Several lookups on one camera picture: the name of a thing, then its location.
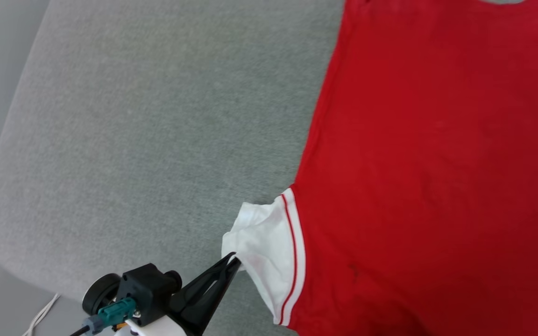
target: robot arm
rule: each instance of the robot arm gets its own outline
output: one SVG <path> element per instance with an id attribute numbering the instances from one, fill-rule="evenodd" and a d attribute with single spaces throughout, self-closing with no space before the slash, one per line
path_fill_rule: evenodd
<path id="1" fill-rule="evenodd" d="M 175 271 L 147 264 L 121 277 L 107 274 L 88 289 L 83 310 L 90 315 L 72 334 L 92 336 L 120 323 L 116 336 L 202 336 L 241 262 L 230 253 L 182 288 Z"/>

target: white fabric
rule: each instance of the white fabric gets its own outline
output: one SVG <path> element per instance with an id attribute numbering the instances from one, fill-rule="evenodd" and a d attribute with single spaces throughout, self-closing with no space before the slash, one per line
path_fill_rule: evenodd
<path id="1" fill-rule="evenodd" d="M 222 256 L 236 252 L 273 323 L 289 325 L 304 284 L 304 239 L 291 189 L 273 204 L 242 204 L 230 232 L 224 234 Z"/>

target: gray fabric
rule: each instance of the gray fabric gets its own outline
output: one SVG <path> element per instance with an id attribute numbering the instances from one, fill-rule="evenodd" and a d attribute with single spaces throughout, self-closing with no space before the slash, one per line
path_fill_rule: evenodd
<path id="1" fill-rule="evenodd" d="M 241 202 L 293 181 L 339 0 L 51 0 L 0 140 L 0 263 L 80 299 L 192 280 Z M 207 334 L 282 335 L 241 273 Z"/>

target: white stripe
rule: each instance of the white stripe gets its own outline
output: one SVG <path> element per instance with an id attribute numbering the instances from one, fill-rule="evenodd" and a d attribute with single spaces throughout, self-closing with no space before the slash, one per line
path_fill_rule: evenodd
<path id="1" fill-rule="evenodd" d="M 298 217 L 294 193 L 292 192 L 292 189 L 288 188 L 286 191 L 284 191 L 283 195 L 288 203 L 288 213 L 290 214 L 290 223 L 292 224 L 292 231 L 294 232 L 294 244 L 296 244 L 297 258 L 297 270 L 295 270 L 296 283 L 293 284 L 294 289 L 292 291 L 292 296 L 290 296 L 290 299 L 288 302 L 286 302 L 286 307 L 283 310 L 282 325 L 288 326 L 290 325 L 290 318 L 292 317 L 292 309 L 294 308 L 294 304 L 296 304 L 301 292 L 303 291 L 304 278 L 306 275 L 306 253 L 304 250 L 303 230 L 300 226 L 300 218 Z"/>

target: red stripe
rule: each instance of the red stripe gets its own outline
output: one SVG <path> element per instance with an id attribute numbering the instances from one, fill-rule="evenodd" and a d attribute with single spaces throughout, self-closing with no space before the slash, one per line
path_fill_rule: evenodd
<path id="1" fill-rule="evenodd" d="M 286 309 L 286 303 L 288 303 L 288 300 L 290 300 L 290 297 L 292 296 L 294 292 L 294 286 L 296 285 L 296 276 L 297 276 L 297 269 L 298 269 L 298 260 L 297 260 L 297 253 L 296 253 L 296 240 L 294 239 L 294 229 L 292 227 L 292 220 L 290 219 L 290 212 L 288 211 L 288 202 L 286 201 L 286 196 L 282 194 L 283 203 L 285 205 L 286 209 L 286 217 L 288 217 L 288 224 L 290 224 L 290 234 L 292 234 L 292 244 L 294 246 L 294 279 L 292 280 L 292 289 L 290 289 L 290 294 L 288 294 L 288 297 L 283 302 L 282 306 L 282 317 L 279 320 L 279 324 L 281 325 L 283 323 L 283 315 L 284 311 Z"/>

